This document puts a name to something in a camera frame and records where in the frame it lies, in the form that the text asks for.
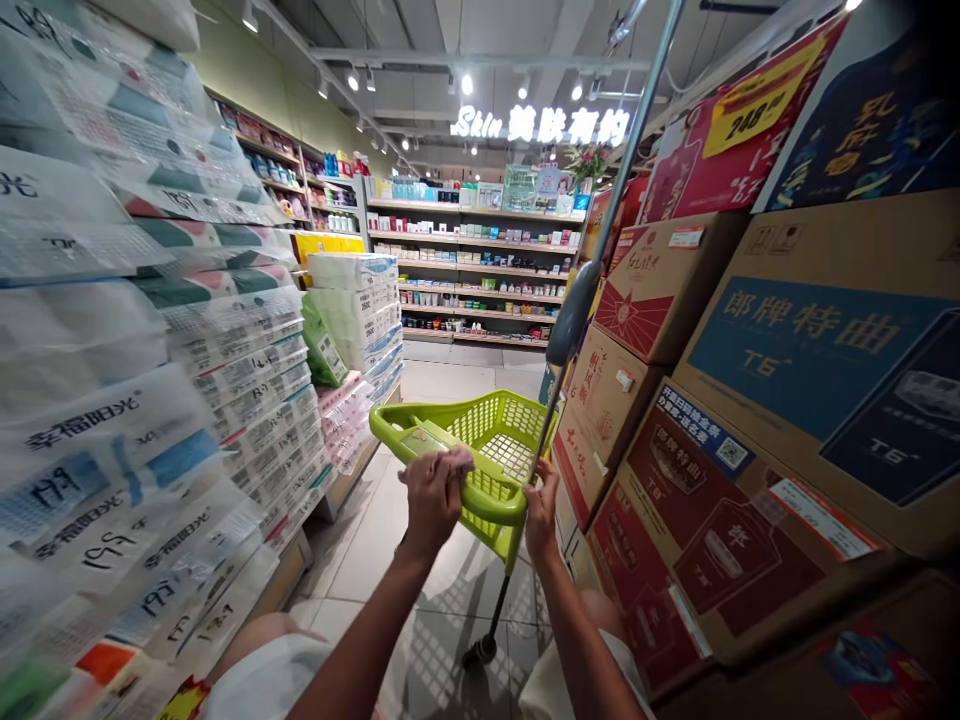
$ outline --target tiled floor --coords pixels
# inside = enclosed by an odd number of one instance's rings
[[[536,399],[542,352],[404,341],[405,402],[449,403],[505,388]],[[407,525],[402,464],[380,446],[333,525],[305,528],[315,565],[290,611],[301,626],[337,641],[383,576]],[[497,632],[497,657],[470,673],[460,656],[489,627],[503,564],[457,526],[410,614],[381,691],[386,718],[510,720],[550,629],[536,578],[521,553]]]

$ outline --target yellow price sign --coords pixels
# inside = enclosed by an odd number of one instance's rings
[[[713,108],[703,157],[713,157],[769,130],[826,47],[821,35],[764,72],[745,79]]]

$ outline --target qr code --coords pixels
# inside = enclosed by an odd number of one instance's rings
[[[717,457],[723,460],[731,470],[736,470],[740,467],[740,463],[743,462],[746,456],[747,449],[734,442],[733,438],[725,439],[717,450]]]

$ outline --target hand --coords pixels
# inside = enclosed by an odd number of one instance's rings
[[[407,541],[411,553],[432,563],[460,519],[460,485],[454,453],[430,453],[403,473],[409,508]]]
[[[543,563],[560,556],[556,535],[557,477],[553,465],[543,458],[537,459],[537,475],[543,480],[538,490],[531,483],[523,486],[527,496],[527,552],[533,566],[540,569]]]

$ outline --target person's left hand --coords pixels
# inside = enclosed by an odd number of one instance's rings
[[[409,507],[405,544],[431,562],[460,519],[463,473],[459,465],[454,453],[430,453],[418,457],[404,472]]]

